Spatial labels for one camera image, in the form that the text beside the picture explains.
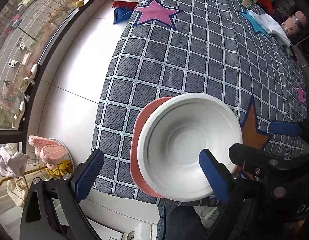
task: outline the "white tile floor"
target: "white tile floor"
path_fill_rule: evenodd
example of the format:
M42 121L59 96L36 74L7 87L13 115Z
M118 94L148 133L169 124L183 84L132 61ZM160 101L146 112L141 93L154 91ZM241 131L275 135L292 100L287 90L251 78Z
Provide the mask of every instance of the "white tile floor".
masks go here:
M113 25L112 1L107 1L75 38L51 82L39 136L62 141L75 166L90 155L103 81L126 24ZM109 196L94 189L88 199L81 204L86 215L117 231L133 231L140 220L152 224L159 220L157 206L153 204Z

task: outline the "white bowl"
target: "white bowl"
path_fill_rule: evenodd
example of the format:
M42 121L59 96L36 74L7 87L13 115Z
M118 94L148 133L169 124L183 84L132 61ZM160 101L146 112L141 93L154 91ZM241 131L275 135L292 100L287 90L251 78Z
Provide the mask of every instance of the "white bowl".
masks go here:
M159 195L194 201L213 193L200 165L209 149L230 172L229 148L242 143L240 125L221 100L202 93L176 96L159 106L144 124L137 148L141 174Z

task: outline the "bottle label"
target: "bottle label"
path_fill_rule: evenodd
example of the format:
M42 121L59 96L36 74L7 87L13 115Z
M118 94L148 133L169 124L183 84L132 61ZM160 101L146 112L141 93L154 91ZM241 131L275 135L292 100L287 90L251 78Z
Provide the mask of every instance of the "bottle label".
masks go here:
M241 5L247 9L249 9L252 5L253 5L253 2L251 0L243 0L241 2Z

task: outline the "shoe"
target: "shoe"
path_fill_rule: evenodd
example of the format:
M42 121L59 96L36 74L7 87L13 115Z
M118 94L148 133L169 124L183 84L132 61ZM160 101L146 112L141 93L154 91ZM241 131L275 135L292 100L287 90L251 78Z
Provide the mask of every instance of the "shoe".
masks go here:
M19 90L26 94L26 90L30 84L34 85L34 77L37 73L38 64L34 64L31 70L29 71L28 75L22 80Z
M60 163L67 153L67 150L61 144L47 145L42 148L40 158L48 164L49 169L53 169L54 165Z
M23 119L23 115L25 112L25 101L22 101L18 111L16 112L16 114L14 115L13 119L12 119L12 128L15 130L19 129L19 125L21 120Z
M56 141L43 138L43 137L39 137L39 136L35 136L35 135L29 135L28 141L29 141L29 144L34 147L34 153L37 156L40 155L40 152L43 147L47 145L57 145L58 144Z

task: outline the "pink star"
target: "pink star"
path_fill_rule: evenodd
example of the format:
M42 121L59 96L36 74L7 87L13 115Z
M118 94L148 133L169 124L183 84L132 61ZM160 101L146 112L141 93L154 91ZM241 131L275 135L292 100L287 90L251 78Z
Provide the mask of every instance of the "pink star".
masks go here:
M182 12L182 10L177 8L173 9L163 6L157 0L150 0L147 5L136 7L135 11L139 12L139 16L133 24L133 27L156 20L173 29L176 29L176 26L172 17Z
M306 106L305 99L304 99L304 90L301 88L300 85L296 87L296 92L298 93L299 104L301 105L303 103L304 106Z

